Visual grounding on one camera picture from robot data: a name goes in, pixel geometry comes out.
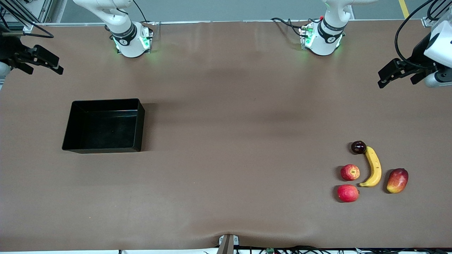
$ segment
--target black rectangular container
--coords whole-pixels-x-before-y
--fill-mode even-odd
[[[80,154],[139,152],[144,113],[139,99],[74,101],[62,148]]]

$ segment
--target yellow floor line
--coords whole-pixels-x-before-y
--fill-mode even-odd
[[[400,8],[402,9],[405,19],[409,16],[408,8],[406,7],[405,0],[399,0]]]

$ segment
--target black tray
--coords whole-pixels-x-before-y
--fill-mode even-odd
[[[139,152],[144,113],[139,99],[74,101],[62,148],[81,154]]]

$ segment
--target gray floor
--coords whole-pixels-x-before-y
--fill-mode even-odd
[[[146,18],[151,21],[242,21],[262,20],[273,17],[283,19],[317,18],[325,13],[325,6],[320,0],[136,0]],[[424,0],[406,0],[411,12]],[[398,0],[380,0],[371,5],[355,5],[356,19],[403,19]],[[134,21],[143,18],[134,5],[126,11]],[[415,18],[425,16],[426,9],[416,14]],[[67,0],[62,23],[100,22],[94,14]]]

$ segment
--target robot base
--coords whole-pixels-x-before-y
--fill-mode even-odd
[[[130,41],[130,45],[121,45],[113,39],[116,43],[118,53],[131,58],[139,57],[146,52],[150,53],[153,36],[153,32],[150,32],[148,27],[143,26],[139,22],[133,22],[133,24],[137,27],[137,35]]]
[[[299,29],[301,35],[306,35],[307,38],[300,36],[301,48],[310,49],[313,53],[320,56],[327,56],[334,52],[339,47],[342,35],[334,43],[326,43],[317,32],[317,27],[320,23],[311,22]]]

